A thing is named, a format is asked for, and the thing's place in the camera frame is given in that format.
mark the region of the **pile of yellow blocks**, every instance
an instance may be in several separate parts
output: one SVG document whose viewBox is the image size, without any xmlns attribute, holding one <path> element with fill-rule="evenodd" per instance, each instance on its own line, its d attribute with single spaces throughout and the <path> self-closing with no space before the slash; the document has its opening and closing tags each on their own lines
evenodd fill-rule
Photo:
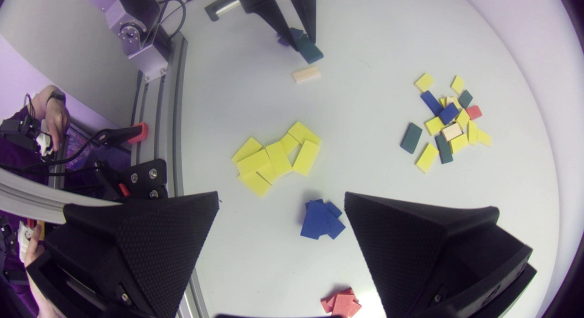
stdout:
<svg viewBox="0 0 584 318">
<path fill-rule="evenodd" d="M 240 172 L 237 178 L 257 196 L 263 197 L 284 174 L 295 171 L 307 176 L 317 159 L 320 145 L 321 139 L 317 135 L 296 122 L 280 141 L 265 148 L 253 137 L 249 138 L 231 160 Z M 288 155 L 298 146 L 302 147 L 292 165 Z"/>
</svg>

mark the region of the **blue foam block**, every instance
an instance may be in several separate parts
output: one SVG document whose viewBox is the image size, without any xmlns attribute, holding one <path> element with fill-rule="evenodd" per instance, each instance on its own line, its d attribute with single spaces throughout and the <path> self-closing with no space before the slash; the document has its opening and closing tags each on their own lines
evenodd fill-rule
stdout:
<svg viewBox="0 0 584 318">
<path fill-rule="evenodd" d="M 324 57 L 321 50 L 319 50 L 317 46 L 315 46 L 314 43 L 308 39 L 308 37 L 300 37 L 299 40 L 296 40 L 296 46 L 308 64 L 312 64 L 313 62 Z"/>
<path fill-rule="evenodd" d="M 424 100 L 424 102 L 427 104 L 428 108 L 430 108 L 434 116 L 438 116 L 440 112 L 442 112 L 442 105 L 440 104 L 440 102 L 438 102 L 438 100 L 436 100 L 436 98 L 434 98 L 430 91 L 426 91 L 423 94 L 421 94 L 420 98 Z"/>
<path fill-rule="evenodd" d="M 331 215 L 331 213 L 327 210 L 326 204 L 311 201 L 306 210 L 300 235 L 311 239 L 318 239 L 321 235 L 330 233 L 327 215 Z"/>
<path fill-rule="evenodd" d="M 343 214 L 343 212 L 341 212 L 341 210 L 339 210 L 339 208 L 337 208 L 332 202 L 328 202 L 327 205 L 329 212 L 331 212 L 335 218 L 338 218 Z"/>
<path fill-rule="evenodd" d="M 345 229 L 344 224 L 339 221 L 339 219 L 336 218 L 331 212 L 328 212 L 327 214 L 327 225 L 329 228 L 328 235 L 332 239 L 335 239 Z"/>
<path fill-rule="evenodd" d="M 317 203 L 324 204 L 325 201 L 323 199 L 309 200 L 308 202 L 304 203 L 304 207 L 306 207 L 306 209 L 308 209 L 308 206 L 310 205 L 311 202 L 317 202 Z"/>
<path fill-rule="evenodd" d="M 440 120 L 444 125 L 448 125 L 448 123 L 450 123 L 458 114 L 459 109 L 456 108 L 454 102 L 451 102 L 446 108 L 444 108 L 444 110 L 442 110 L 442 112 L 440 112 L 440 114 L 438 114 L 438 117 L 440 117 Z"/>
</svg>

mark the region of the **white table surface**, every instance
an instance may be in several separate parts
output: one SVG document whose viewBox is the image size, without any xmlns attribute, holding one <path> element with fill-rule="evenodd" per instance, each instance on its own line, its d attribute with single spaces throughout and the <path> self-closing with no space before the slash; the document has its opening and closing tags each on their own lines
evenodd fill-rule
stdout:
<svg viewBox="0 0 584 318">
<path fill-rule="evenodd" d="M 276 42 L 257 15 L 236 8 L 209 21 L 188 3 L 189 41 L 183 90 L 185 193 L 219 191 L 221 210 L 197 263 L 210 316 L 318 316 L 319 299 L 350 285 L 363 309 L 383 317 L 381 302 L 348 227 L 336 240 L 299 236 L 303 202 L 344 192 L 459 208 L 494 205 L 499 226 L 534 248 L 538 270 L 507 314 L 535 316 L 558 245 L 558 188 L 546 129 L 521 72 L 487 23 L 465 0 L 317 0 L 315 63 L 323 77 L 296 85 L 300 54 Z M 277 0 L 290 26 L 301 27 L 289 0 Z M 451 95 L 461 75 L 484 116 L 493 147 L 469 147 L 428 175 L 399 147 L 408 122 L 432 114 L 413 81 L 436 79 Z M 264 145 L 300 120 L 323 140 L 309 177 L 290 174 L 259 199 L 237 179 L 232 154 L 250 136 Z"/>
</svg>

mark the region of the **yellow foam block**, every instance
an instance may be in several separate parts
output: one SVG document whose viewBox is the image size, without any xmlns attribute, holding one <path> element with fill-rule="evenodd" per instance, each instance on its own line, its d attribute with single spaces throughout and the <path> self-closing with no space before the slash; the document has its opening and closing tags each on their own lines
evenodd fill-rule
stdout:
<svg viewBox="0 0 584 318">
<path fill-rule="evenodd" d="M 257 142 L 257 140 L 254 138 L 249 138 L 248 141 L 246 141 L 244 145 L 241 146 L 241 148 L 235 153 L 235 155 L 233 155 L 231 161 L 237 163 L 240 160 L 255 154 L 256 152 L 259 152 L 260 149 L 261 143 Z"/>
<path fill-rule="evenodd" d="M 281 142 L 278 141 L 267 146 L 266 152 L 278 177 L 292 171 L 292 165 L 290 164 L 290 160 L 288 160 L 288 154 L 284 151 L 284 146 L 282 146 Z"/>
<path fill-rule="evenodd" d="M 296 147 L 298 147 L 300 145 L 300 143 L 294 139 L 294 137 L 292 137 L 289 133 L 286 133 L 286 135 L 280 139 L 280 142 L 282 143 L 282 146 L 284 146 L 284 151 L 286 152 L 286 155 L 289 155 L 290 152 L 292 152 Z"/>
<path fill-rule="evenodd" d="M 278 179 L 278 175 L 276 174 L 276 171 L 274 171 L 274 166 L 272 166 L 271 164 L 257 170 L 257 173 L 261 175 L 261 177 L 264 178 L 266 181 L 268 181 L 270 185 L 273 185 L 274 181 Z"/>
<path fill-rule="evenodd" d="M 488 135 L 488 133 L 482 130 L 477 130 L 476 138 L 478 139 L 478 142 L 490 147 L 490 135 Z"/>
<path fill-rule="evenodd" d="M 263 197 L 271 187 L 268 181 L 261 178 L 257 173 L 239 175 L 237 178 L 259 197 Z"/>
<path fill-rule="evenodd" d="M 456 118 L 456 123 L 462 130 L 464 130 L 467 127 L 467 124 L 469 124 L 470 120 L 471 118 L 469 116 L 469 113 L 467 113 L 467 110 L 463 108 L 463 110 L 459 112 L 459 115 Z"/>
<path fill-rule="evenodd" d="M 246 176 L 268 166 L 269 164 L 270 158 L 267 156 L 266 150 L 263 149 L 252 154 L 252 156 L 237 162 L 237 168 L 240 171 L 240 175 Z"/>
<path fill-rule="evenodd" d="M 460 110 L 462 108 L 462 106 L 459 103 L 459 99 L 456 98 L 455 96 L 447 96 L 446 97 L 446 105 L 444 106 L 444 108 L 446 108 L 446 106 L 448 106 L 449 104 L 454 102 L 454 106 Z"/>
<path fill-rule="evenodd" d="M 444 136 L 444 139 L 446 139 L 446 141 L 451 141 L 452 139 L 454 139 L 455 137 L 458 137 L 459 135 L 461 135 L 463 133 L 463 131 L 460 129 L 458 124 L 452 124 L 450 126 L 445 127 L 444 129 L 442 129 L 442 135 Z"/>
<path fill-rule="evenodd" d="M 296 162 L 294 162 L 294 171 L 307 176 L 313 168 L 314 161 L 317 159 L 320 150 L 321 146 L 312 141 L 305 141 L 302 148 L 300 148 Z"/>
<path fill-rule="evenodd" d="M 418 78 L 413 85 L 415 85 L 420 91 L 426 92 L 430 89 L 432 84 L 434 84 L 434 79 L 428 73 L 424 73 L 424 75 Z"/>
<path fill-rule="evenodd" d="M 467 135 L 459 135 L 450 141 L 450 150 L 453 154 L 469 145 Z"/>
<path fill-rule="evenodd" d="M 478 141 L 478 127 L 476 127 L 476 122 L 469 121 L 469 131 L 467 131 L 467 136 L 469 138 L 469 143 L 471 145 L 476 145 Z"/>
<path fill-rule="evenodd" d="M 321 144 L 321 139 L 300 122 L 296 122 L 296 124 L 288 130 L 288 134 L 294 137 L 294 139 L 296 139 L 301 145 L 304 145 L 304 141 L 310 141 L 317 145 Z"/>
<path fill-rule="evenodd" d="M 450 85 L 450 88 L 454 90 L 457 95 L 460 95 L 463 93 L 464 80 L 460 76 L 456 75 L 454 77 L 454 81 L 452 81 L 452 85 Z"/>
<path fill-rule="evenodd" d="M 428 143 L 424 151 L 422 151 L 420 158 L 418 158 L 416 166 L 419 167 L 422 172 L 428 173 L 428 170 L 430 170 L 430 167 L 434 164 L 438 153 L 438 149 L 432 146 L 431 143 Z"/>
<path fill-rule="evenodd" d="M 435 135 L 436 133 L 440 132 L 441 129 L 446 127 L 446 125 L 442 123 L 442 120 L 440 120 L 440 117 L 438 116 L 432 118 L 424 125 L 426 126 L 426 130 L 428 130 L 428 133 L 430 133 L 431 136 Z"/>
</svg>

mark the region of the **metal frame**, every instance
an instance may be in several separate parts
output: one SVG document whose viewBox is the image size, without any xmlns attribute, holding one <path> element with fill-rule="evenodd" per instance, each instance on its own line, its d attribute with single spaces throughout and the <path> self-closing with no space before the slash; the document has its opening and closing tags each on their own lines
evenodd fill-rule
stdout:
<svg viewBox="0 0 584 318">
<path fill-rule="evenodd" d="M 154 158 L 167 161 L 170 197 L 184 195 L 181 161 L 181 107 L 184 63 L 188 42 L 181 33 L 173 39 L 167 74 L 138 83 L 132 124 L 146 122 L 148 138 L 132 146 L 131 163 Z M 111 206 L 117 203 L 53 189 L 0 169 L 0 209 L 25 218 L 65 223 L 63 206 Z M 178 318 L 209 318 L 196 270 L 184 292 Z"/>
</svg>

